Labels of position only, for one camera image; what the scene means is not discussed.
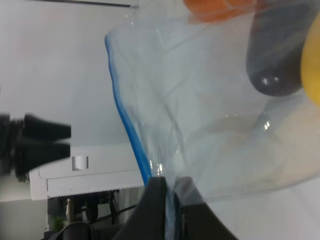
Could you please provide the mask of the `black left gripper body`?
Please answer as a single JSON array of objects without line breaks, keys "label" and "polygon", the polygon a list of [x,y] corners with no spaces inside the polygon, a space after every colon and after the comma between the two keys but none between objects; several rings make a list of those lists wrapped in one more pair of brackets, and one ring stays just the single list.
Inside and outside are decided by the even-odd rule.
[{"label": "black left gripper body", "polygon": [[0,114],[0,174],[9,175],[12,170],[18,173],[18,141],[22,137],[24,121],[11,120],[9,114]]}]

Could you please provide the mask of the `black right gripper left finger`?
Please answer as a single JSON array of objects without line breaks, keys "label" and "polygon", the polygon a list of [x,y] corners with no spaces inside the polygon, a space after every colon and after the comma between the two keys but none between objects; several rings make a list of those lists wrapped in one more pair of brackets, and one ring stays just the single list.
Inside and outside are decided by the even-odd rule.
[{"label": "black right gripper left finger", "polygon": [[163,177],[151,177],[131,217],[114,240],[163,240],[167,184]]}]

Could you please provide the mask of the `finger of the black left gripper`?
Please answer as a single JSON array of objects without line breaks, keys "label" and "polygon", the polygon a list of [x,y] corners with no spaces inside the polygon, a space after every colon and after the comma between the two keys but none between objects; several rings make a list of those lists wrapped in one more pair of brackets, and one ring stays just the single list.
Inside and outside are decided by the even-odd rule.
[{"label": "finger of the black left gripper", "polygon": [[14,169],[16,175],[24,175],[30,170],[71,156],[68,143],[19,142],[14,150]]},{"label": "finger of the black left gripper", "polygon": [[71,125],[40,119],[34,115],[24,116],[23,135],[43,141],[58,141],[70,139],[72,136]]}]

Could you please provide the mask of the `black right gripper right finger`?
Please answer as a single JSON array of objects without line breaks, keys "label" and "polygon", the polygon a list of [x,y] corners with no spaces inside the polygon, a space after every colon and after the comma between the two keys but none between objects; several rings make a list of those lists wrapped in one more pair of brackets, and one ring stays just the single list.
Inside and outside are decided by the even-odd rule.
[{"label": "black right gripper right finger", "polygon": [[203,200],[191,177],[174,186],[175,240],[236,240]]}]

